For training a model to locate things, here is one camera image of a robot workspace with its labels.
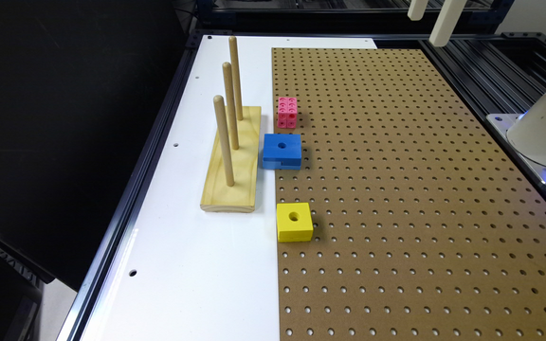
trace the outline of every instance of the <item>black cable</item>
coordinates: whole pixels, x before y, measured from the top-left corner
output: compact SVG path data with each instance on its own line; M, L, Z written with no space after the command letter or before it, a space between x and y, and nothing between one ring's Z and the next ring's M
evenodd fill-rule
M189 11L189 10L184 10L184 9L177 9L177 8L174 8L174 9L192 15L195 19L197 19L197 21L198 21L200 24L203 24L203 23L201 22L201 19L199 19L199 17L198 17L197 15L195 15L195 13L193 13L193 12L191 12L191 11Z

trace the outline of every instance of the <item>brown pegboard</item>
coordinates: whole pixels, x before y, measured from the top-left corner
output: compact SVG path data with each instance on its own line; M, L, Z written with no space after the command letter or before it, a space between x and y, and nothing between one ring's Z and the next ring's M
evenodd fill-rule
M277 200L315 227L278 244L281 339L546 339L546 203L423 53L272 53Z

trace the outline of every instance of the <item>blue block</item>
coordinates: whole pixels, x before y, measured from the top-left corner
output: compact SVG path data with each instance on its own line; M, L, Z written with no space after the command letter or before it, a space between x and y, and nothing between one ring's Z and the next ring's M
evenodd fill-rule
M263 161L263 168L266 170L296 170L300 171L300 166L284 165L282 161Z
M301 152L300 135L265 134L263 168L269 170L300 170Z

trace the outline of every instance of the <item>wooden dowel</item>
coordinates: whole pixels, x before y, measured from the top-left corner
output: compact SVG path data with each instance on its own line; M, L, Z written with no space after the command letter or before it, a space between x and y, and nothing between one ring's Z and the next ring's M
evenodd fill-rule
M225 95L228 108L228 134L231 137L231 148L234 151L239 149L239 136L237 134L237 118L235 118L235 100L233 98L233 76L231 64L223 63L223 76L225 77Z
M216 113L216 123L218 123L218 139L220 149L223 155L223 165L225 166L225 177L227 186L235 185L233 178L233 163L231 162L231 149L228 145L227 115L225 115L225 100L222 96L214 96L214 112Z
M239 56L237 54L237 38L228 37L228 46L231 50L231 67L233 69L233 92L235 93L235 111L237 120L244 119L244 107L242 104L242 84L239 78Z

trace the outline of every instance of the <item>white table surface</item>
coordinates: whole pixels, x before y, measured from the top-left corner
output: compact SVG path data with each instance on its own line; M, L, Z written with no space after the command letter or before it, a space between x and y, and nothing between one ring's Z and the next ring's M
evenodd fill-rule
M244 106L263 108L261 146L273 133L272 47L376 48L366 38L238 37L238 46ZM205 36L82 340L279 340L274 171L258 169L253 213L199 208L227 61L228 36Z

